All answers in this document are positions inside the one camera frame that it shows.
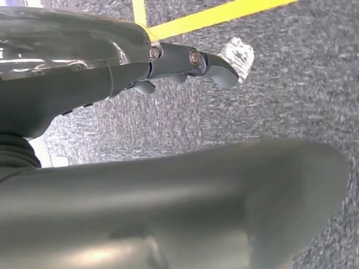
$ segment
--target shiny gray plastic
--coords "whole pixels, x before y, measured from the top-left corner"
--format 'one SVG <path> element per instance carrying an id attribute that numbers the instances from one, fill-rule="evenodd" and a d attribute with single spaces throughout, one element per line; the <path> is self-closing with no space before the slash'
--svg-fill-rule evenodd
<path id="1" fill-rule="evenodd" d="M 0 7 L 3 80 L 150 62 L 150 40 L 132 22 L 84 12 Z"/>

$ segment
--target floor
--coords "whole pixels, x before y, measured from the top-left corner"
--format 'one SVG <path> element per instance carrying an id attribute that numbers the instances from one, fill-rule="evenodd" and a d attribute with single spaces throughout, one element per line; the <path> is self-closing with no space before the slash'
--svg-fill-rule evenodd
<path id="1" fill-rule="evenodd" d="M 224 3 L 147 0 L 148 26 Z M 131 0 L 45 0 L 134 20 Z M 151 96 L 126 91 L 58 117 L 43 137 L 50 155 L 71 164 L 187 152 L 218 143 L 299 137 L 331 143 L 352 170 L 348 195 L 327 227 L 291 268 L 359 268 L 359 1 L 301 0 L 171 37 L 218 54 L 233 37 L 250 44 L 247 79 L 231 90 L 191 79 L 156 81 Z"/>

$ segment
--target screw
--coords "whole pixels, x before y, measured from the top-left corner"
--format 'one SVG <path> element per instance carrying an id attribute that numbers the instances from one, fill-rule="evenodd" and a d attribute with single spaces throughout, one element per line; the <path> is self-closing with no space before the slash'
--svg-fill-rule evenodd
<path id="1" fill-rule="evenodd" d="M 152 47 L 150 49 L 150 58 L 156 59 L 159 57 L 160 51 L 158 48 Z"/>
<path id="2" fill-rule="evenodd" d="M 190 62 L 191 64 L 198 64 L 200 62 L 200 53 L 197 50 L 191 50 L 190 52 Z"/>

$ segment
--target yellow floor stripe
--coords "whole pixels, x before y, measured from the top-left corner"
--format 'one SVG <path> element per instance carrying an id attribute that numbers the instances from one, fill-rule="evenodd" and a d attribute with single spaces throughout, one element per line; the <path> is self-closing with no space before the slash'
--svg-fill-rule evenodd
<path id="1" fill-rule="evenodd" d="M 297 0 L 234 0 L 233 2 L 221 4 L 208 10 L 151 27 L 150 31 L 157 39 L 165 39 L 296 1 Z"/>
<path id="2" fill-rule="evenodd" d="M 132 0 L 135 22 L 147 27 L 145 0 Z"/>

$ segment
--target white object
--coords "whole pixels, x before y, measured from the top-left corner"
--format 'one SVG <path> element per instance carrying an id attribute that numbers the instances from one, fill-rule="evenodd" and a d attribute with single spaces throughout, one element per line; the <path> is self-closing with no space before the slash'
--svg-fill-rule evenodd
<path id="1" fill-rule="evenodd" d="M 255 52 L 251 45 L 243 43 L 240 38 L 232 38 L 219 54 L 231 64 L 238 75 L 238 81 L 243 83 L 255 60 Z"/>

